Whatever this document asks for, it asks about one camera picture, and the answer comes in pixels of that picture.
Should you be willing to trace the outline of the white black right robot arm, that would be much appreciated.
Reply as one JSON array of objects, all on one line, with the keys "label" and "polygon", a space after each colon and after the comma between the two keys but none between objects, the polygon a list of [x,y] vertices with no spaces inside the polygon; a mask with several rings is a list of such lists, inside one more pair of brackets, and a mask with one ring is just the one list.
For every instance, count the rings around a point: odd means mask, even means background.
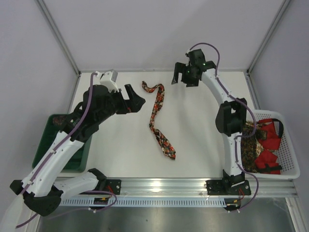
[{"label": "white black right robot arm", "polygon": [[219,105],[215,126],[223,138],[225,166],[221,179],[206,182],[207,193],[236,196],[243,192],[249,195],[251,191],[241,163],[241,137],[246,123],[247,101],[232,96],[232,92],[218,77],[217,65],[207,61],[201,49],[189,50],[186,56],[189,59],[187,64],[175,64],[172,83],[181,81],[187,87],[197,87],[202,82]]}]

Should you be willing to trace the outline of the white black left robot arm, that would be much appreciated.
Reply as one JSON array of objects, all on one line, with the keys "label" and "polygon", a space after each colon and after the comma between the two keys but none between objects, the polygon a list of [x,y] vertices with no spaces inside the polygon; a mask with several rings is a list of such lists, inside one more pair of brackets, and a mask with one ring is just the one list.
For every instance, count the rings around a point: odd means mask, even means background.
[{"label": "white black left robot arm", "polygon": [[109,91],[104,85],[93,85],[84,94],[71,114],[60,126],[50,148],[23,180],[14,180],[10,188],[24,199],[24,204],[40,216],[54,212],[60,203],[88,191],[102,191],[107,177],[98,169],[64,182],[57,182],[58,174],[72,156],[99,130],[102,122],[114,114],[137,113],[146,100],[135,93],[130,84],[125,85],[128,99],[121,90]]}]

